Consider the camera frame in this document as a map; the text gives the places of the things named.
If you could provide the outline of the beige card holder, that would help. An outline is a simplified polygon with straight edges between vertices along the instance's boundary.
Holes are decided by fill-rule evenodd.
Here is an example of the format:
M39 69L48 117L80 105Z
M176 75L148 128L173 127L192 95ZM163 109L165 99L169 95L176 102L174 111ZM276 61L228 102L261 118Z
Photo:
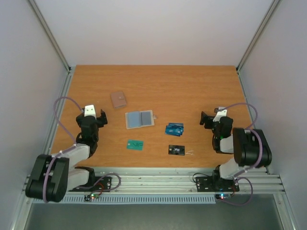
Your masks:
M133 111L125 113L126 129L154 126L154 115L152 110Z

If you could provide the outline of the black VIP credit card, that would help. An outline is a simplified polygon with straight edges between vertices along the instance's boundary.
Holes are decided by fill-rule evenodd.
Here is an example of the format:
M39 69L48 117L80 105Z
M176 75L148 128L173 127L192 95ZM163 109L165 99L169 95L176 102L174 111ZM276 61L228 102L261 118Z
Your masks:
M169 155L185 155L185 146L181 145L169 145L168 146L168 154Z

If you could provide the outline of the teal credit card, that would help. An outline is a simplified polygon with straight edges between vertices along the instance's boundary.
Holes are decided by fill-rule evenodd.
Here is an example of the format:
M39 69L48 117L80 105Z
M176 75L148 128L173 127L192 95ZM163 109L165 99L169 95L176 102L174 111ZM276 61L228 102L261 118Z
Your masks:
M139 150L139 151L142 151L143 150L143 141L140 141L140 140L132 140L132 139L129 139L127 141L127 149L128 150Z

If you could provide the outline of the light blue credit card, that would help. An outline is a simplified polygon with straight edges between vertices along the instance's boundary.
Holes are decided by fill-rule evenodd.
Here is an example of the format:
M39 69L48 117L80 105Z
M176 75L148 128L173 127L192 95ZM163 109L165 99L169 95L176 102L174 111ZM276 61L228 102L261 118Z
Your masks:
M183 125L175 125L174 128L176 129L175 133L177 136L182 136L183 131L184 131L184 126Z

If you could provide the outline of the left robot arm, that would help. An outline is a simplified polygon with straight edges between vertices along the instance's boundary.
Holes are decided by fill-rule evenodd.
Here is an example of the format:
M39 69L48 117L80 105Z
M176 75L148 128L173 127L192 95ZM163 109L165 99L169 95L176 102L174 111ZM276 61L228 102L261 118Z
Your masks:
M86 106L76 117L81 129L75 143L56 154L41 154L37 157L28 179L25 195L44 202L60 202L67 191L96 187L94 169L78 166L78 163L92 157L98 148L99 129L107 124L105 111L94 115L94 107Z

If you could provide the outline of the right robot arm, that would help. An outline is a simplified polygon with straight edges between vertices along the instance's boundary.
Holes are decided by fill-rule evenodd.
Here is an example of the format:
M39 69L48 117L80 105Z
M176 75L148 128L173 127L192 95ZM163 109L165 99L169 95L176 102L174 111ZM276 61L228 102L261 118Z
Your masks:
M238 177L250 169L266 167L272 161L272 152L261 129L233 127L233 119L225 111L216 115L201 113L200 125L213 133L213 150L219 154L232 154L226 163L218 165L200 186L212 191L238 189Z

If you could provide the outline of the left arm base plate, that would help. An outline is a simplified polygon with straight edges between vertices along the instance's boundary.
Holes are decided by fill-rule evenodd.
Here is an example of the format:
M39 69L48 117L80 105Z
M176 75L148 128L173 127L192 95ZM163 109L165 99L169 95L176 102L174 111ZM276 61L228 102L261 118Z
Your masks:
M102 188L104 190L107 190L111 188L111 185L112 185L112 177L107 176L103 178L102 180L100 180L95 186L91 188L86 188L86 189L74 188L72 190L69 190L69 192L93 192L93 191L100 191L102 190Z

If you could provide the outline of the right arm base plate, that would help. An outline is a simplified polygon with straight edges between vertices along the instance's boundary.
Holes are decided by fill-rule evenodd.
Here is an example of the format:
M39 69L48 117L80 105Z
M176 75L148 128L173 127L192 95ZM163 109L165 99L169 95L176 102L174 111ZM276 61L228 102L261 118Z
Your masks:
M195 178L197 192L239 192L239 186L234 181L226 179L214 180L211 176L198 176Z

